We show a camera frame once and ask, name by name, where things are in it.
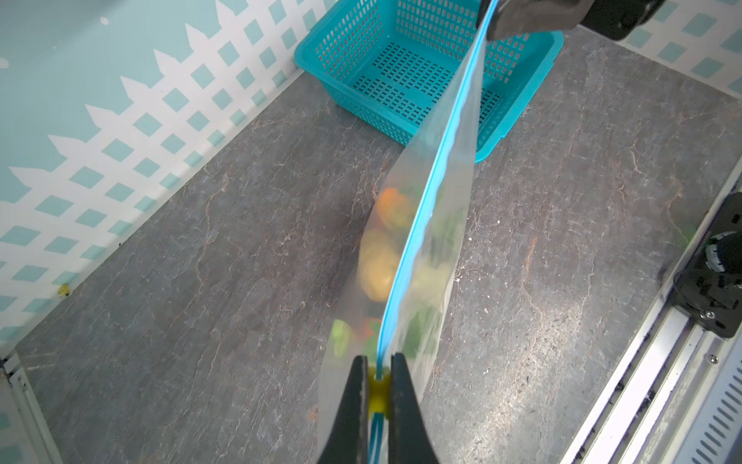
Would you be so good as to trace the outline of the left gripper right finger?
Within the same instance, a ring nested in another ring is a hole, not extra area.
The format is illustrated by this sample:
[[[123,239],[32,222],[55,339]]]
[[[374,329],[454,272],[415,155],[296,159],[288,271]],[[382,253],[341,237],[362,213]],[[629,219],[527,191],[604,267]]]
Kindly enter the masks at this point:
[[[402,353],[391,357],[390,374],[388,462],[438,464],[424,426],[407,360]]]

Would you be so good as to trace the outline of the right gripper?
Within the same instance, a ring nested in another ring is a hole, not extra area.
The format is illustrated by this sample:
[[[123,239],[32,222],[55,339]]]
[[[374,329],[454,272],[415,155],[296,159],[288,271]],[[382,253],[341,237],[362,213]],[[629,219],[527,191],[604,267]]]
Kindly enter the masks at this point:
[[[644,25],[665,0],[504,0],[479,3],[477,29],[499,41],[524,34],[565,31],[579,23],[612,41]]]

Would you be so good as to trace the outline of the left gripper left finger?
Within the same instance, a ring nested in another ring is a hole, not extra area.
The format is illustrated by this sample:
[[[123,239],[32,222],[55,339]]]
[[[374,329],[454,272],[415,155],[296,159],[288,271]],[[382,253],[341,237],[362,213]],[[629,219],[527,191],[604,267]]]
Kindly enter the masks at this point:
[[[351,364],[330,436],[318,463],[367,464],[369,387],[367,357],[357,356]]]

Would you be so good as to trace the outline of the teal plastic basket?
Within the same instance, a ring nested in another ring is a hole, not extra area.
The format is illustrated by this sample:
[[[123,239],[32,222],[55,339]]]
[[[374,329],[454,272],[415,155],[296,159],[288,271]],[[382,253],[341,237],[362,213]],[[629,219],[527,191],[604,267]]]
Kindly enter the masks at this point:
[[[407,145],[469,50],[477,8],[475,1],[339,1],[295,60],[340,106]],[[508,135],[562,47],[560,32],[487,44],[477,162]]]

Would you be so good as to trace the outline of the clear zip top bag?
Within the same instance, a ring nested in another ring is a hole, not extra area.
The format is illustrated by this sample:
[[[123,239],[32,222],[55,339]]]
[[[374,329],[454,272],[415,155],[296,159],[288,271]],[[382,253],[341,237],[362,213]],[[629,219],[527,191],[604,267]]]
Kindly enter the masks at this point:
[[[400,261],[384,303],[370,300],[361,290],[359,255],[343,289],[320,373],[319,456],[355,357],[365,356],[368,361],[367,463],[390,463],[391,357],[405,356],[419,404],[432,376],[470,208],[486,43],[486,27],[475,29],[475,38],[446,91],[379,192],[396,188],[411,199],[415,205],[411,227],[386,229],[375,203],[363,230],[363,234],[386,231],[396,241]]]

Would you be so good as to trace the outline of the yellow toy potato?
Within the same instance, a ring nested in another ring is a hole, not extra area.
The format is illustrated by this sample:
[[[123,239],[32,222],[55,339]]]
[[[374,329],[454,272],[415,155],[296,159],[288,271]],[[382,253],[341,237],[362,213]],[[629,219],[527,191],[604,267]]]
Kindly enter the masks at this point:
[[[388,301],[399,261],[396,241],[386,231],[373,229],[363,234],[357,279],[370,300],[377,303]]]

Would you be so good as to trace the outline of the orange toy carrot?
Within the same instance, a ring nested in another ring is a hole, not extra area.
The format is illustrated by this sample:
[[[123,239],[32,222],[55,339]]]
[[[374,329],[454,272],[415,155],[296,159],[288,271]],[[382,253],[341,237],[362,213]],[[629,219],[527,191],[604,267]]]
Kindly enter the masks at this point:
[[[409,229],[415,218],[415,205],[396,188],[381,191],[376,210],[378,218],[388,230]]]

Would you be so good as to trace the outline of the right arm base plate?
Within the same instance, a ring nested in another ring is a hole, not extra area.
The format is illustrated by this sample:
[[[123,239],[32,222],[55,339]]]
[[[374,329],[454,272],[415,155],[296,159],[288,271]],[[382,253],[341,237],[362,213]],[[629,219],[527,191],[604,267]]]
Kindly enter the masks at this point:
[[[722,203],[688,265],[674,275],[669,301],[720,338],[741,326],[741,194]]]

